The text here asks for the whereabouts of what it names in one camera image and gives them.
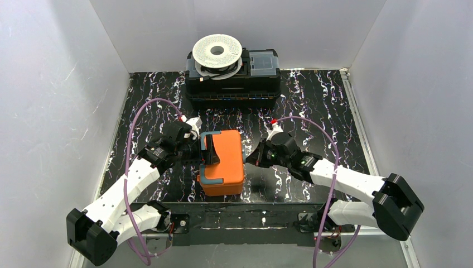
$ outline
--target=white connector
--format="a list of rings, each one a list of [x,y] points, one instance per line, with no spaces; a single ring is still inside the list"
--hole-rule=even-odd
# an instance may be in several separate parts
[[[197,133],[197,137],[193,138],[193,140],[195,140],[196,138],[199,138],[200,136],[199,129],[200,129],[200,126],[202,126],[202,120],[200,119],[200,117],[192,117],[185,122],[189,124],[192,127],[192,130]]]
[[[269,133],[268,138],[267,138],[268,141],[270,141],[271,138],[272,138],[274,135],[276,135],[276,134],[282,132],[282,128],[280,127],[280,125],[278,125],[277,122],[275,122],[275,121],[273,120],[271,123],[272,123],[273,129],[272,129],[272,130],[267,130],[268,133]]]

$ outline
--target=black joint housing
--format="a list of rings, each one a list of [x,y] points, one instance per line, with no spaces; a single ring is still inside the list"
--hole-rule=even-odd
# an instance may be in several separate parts
[[[160,174],[163,174],[168,168],[172,167],[176,155],[167,146],[161,146],[159,143],[150,141],[138,153],[138,157],[150,162],[152,168],[157,168]]]
[[[335,202],[337,202],[338,199],[337,198],[332,198],[332,200],[330,201],[330,206],[332,206]],[[313,217],[313,221],[314,222],[317,222],[318,223],[318,226],[320,226],[320,224],[322,223],[322,216],[324,214],[324,209],[325,207],[327,206],[327,203],[325,203],[318,211],[317,211],[317,214],[314,214]],[[333,228],[337,227],[338,225],[332,221],[332,219],[330,217],[325,217],[325,222],[324,222],[324,231],[330,231],[332,230]]]
[[[374,217],[378,227],[387,235],[406,241],[424,211],[424,205],[406,180],[391,174],[375,193]]]
[[[289,133],[280,132],[270,141],[260,140],[257,149],[247,157],[246,162],[261,168],[283,166],[295,179],[313,183],[310,172],[319,160],[322,160],[322,156],[301,151]]]
[[[164,124],[162,129],[162,136],[164,136],[168,142],[171,142],[175,146],[177,143],[182,143],[186,140],[184,135],[190,133],[192,127],[183,121],[173,121],[171,123]]]
[[[156,229],[158,230],[158,232],[163,232],[167,230],[168,226],[170,225],[170,217],[171,217],[170,208],[157,200],[149,201],[146,204],[156,209],[161,215],[160,221],[158,222],[158,225],[156,226]]]

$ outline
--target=white arm link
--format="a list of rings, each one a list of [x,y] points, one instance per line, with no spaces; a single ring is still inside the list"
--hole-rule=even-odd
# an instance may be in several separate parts
[[[160,173],[157,169],[150,167],[145,159],[134,160],[128,173],[127,191],[128,200],[133,202],[148,185],[159,179]],[[117,219],[125,211],[123,198],[123,183],[126,176],[122,175],[110,189],[99,199],[88,205],[87,217],[92,221],[102,221],[102,228],[110,232]]]
[[[330,187],[334,164],[327,159],[322,159],[317,161],[313,168],[314,170],[310,173],[312,182]],[[383,185],[381,176],[366,175],[342,166],[337,169],[335,189],[360,199],[370,207],[373,207],[373,191],[379,191]]]
[[[365,203],[338,200],[330,207],[327,216],[340,226],[353,224],[378,228],[373,213],[373,208]]]
[[[154,207],[148,205],[144,205],[139,210],[133,212],[133,216],[141,232],[151,228],[156,228],[161,218],[160,213]],[[128,215],[119,217],[113,230],[120,233],[117,237],[118,245],[136,235],[133,224]]]

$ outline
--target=tape roll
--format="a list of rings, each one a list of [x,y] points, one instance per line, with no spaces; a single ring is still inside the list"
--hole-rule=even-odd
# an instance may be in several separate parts
[[[192,56],[202,66],[221,69],[240,59],[242,45],[229,35],[208,35],[195,43]]]
[[[238,71],[242,68],[242,59],[239,58],[238,59],[238,66],[236,67],[236,69],[234,71],[232,71],[231,73],[227,73],[227,74],[224,74],[224,75],[221,75],[219,77],[216,77],[216,78],[212,78],[212,76],[216,76],[217,74],[213,74],[213,73],[210,73],[208,71],[205,71],[205,70],[201,70],[200,67],[202,65],[200,65],[197,61],[195,62],[195,70],[202,76],[210,76],[211,79],[214,79],[214,80],[222,80],[222,79],[226,79],[226,78],[230,78],[232,77],[233,75],[237,74]]]

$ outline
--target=black mount bracket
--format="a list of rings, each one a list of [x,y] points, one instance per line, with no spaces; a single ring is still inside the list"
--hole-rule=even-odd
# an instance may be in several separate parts
[[[205,136],[206,149],[202,150],[202,161],[203,165],[216,165],[220,163],[220,158],[215,151],[214,138],[212,134]]]
[[[391,174],[374,192],[374,217],[379,229],[400,241],[406,241],[424,211],[424,205],[406,180]]]
[[[164,221],[169,214],[169,209],[159,201],[153,200],[147,205],[154,207],[163,216]],[[67,242],[79,251],[95,266],[104,264],[117,249],[117,231],[107,233],[102,227],[102,222],[93,222],[87,217],[87,210],[71,210],[66,217]]]
[[[330,204],[334,204],[337,202],[337,198],[332,198]],[[298,215],[298,220],[294,222],[294,226],[298,228],[298,230],[302,233],[316,233],[318,232],[318,228],[320,227],[322,215],[324,213],[326,204],[324,204],[321,208],[318,209],[315,213],[300,213]],[[330,219],[330,217],[325,218],[324,223],[324,232],[330,232],[334,228],[338,227],[338,225]],[[355,226],[352,224],[347,224],[342,226],[342,232],[354,232]]]

